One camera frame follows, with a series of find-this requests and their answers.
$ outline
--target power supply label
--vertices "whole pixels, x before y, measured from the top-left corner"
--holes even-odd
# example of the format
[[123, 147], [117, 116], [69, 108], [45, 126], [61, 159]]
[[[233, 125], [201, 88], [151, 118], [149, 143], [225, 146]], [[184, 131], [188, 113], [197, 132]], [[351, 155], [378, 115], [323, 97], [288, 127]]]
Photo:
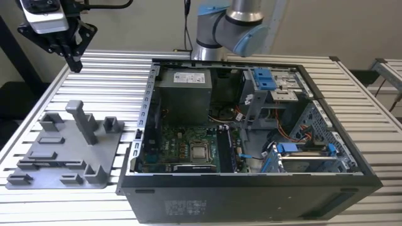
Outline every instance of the power supply label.
[[205, 83], [204, 73], [176, 72], [173, 82], [180, 83]]

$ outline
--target sticker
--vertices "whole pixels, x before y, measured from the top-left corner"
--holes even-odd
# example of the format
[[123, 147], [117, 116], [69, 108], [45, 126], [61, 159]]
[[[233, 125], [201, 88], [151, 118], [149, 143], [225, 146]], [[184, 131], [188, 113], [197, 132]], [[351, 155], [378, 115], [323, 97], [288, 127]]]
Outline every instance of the sticker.
[[176, 215], [204, 215], [207, 210], [207, 200], [165, 200], [165, 214]]
[[205, 83], [205, 76], [203, 73], [175, 73], [173, 82], [180, 83]]
[[243, 114], [241, 114], [241, 113], [237, 113], [237, 115], [236, 115], [236, 120], [240, 121], [241, 118], [243, 118]]
[[245, 100], [251, 100], [252, 97], [253, 97], [253, 95], [252, 95], [252, 94], [248, 94], [247, 97], [245, 97]]

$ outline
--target slotted metal surface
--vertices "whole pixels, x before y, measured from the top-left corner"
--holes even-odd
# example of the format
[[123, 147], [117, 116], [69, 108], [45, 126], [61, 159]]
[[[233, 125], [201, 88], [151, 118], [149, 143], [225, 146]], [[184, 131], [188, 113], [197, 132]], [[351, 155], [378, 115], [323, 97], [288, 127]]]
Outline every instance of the slotted metal surface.
[[390, 67], [398, 72], [398, 75], [402, 79], [402, 60], [386, 59]]
[[[64, 67], [0, 152], [0, 223], [12, 223], [13, 226], [46, 226], [54, 222], [57, 225], [137, 225], [125, 197], [115, 195], [115, 189], [123, 154], [136, 129], [137, 110], [152, 58], [183, 59], [188, 58], [188, 54], [88, 51], [81, 59], [84, 69], [80, 74], [69, 73]], [[384, 185], [328, 222], [272, 225], [402, 225], [402, 126], [362, 89], [343, 65], [327, 57], [306, 56], [228, 56], [228, 60], [303, 64]], [[116, 116], [125, 121], [109, 186], [101, 190], [6, 190], [5, 178], [13, 172], [16, 162], [26, 153], [41, 129], [37, 123], [40, 116], [44, 112], [58, 112], [62, 119], [72, 119], [64, 113], [70, 99], [84, 101], [84, 110], [93, 113], [96, 119]]]

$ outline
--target metal rack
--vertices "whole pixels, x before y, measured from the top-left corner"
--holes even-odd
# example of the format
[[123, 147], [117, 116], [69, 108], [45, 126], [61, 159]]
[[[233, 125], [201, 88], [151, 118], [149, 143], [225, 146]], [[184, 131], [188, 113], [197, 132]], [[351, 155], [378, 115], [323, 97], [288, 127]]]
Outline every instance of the metal rack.
[[402, 60], [376, 58], [371, 70], [376, 71], [396, 90], [402, 92]]

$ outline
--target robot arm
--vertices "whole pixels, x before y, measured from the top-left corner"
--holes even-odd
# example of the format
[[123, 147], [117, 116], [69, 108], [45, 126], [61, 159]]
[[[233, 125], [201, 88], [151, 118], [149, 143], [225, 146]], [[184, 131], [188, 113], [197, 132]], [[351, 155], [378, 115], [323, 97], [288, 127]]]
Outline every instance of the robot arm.
[[[105, 6], [89, 5], [89, 0], [84, 3], [76, 0], [16, 0], [25, 17], [18, 33], [44, 51], [64, 57], [70, 71], [77, 73], [82, 68], [81, 55], [97, 32], [92, 24], [81, 21], [80, 13], [90, 9], [127, 8], [132, 1], [128, 0], [124, 5]], [[231, 6], [224, 3], [220, 6], [216, 3], [201, 5], [191, 58], [221, 60], [223, 47], [248, 57], [267, 36], [267, 26], [261, 25], [261, 21], [260, 0], [232, 0]]]
[[89, 5], [74, 0], [16, 0], [24, 12], [25, 22], [18, 33], [44, 51], [65, 58], [72, 72], [80, 72], [81, 55], [97, 32], [92, 24], [81, 21], [80, 13], [94, 8], [120, 9], [131, 5], [132, 0], [120, 6]]
[[223, 1], [200, 5], [192, 59], [221, 60], [221, 47], [241, 57], [255, 53], [268, 33], [267, 26], [261, 24], [260, 2], [232, 0], [231, 6]]

